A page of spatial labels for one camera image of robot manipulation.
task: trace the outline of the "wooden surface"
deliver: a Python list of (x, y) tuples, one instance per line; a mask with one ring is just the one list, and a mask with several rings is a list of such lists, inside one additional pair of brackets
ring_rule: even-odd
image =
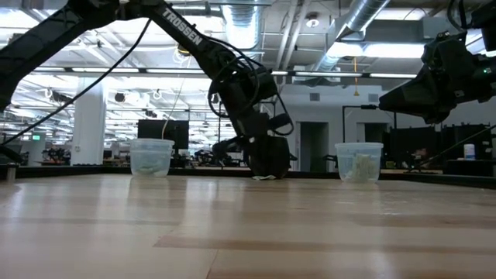
[(496, 191), (126, 175), (0, 185), (0, 278), (496, 278)]

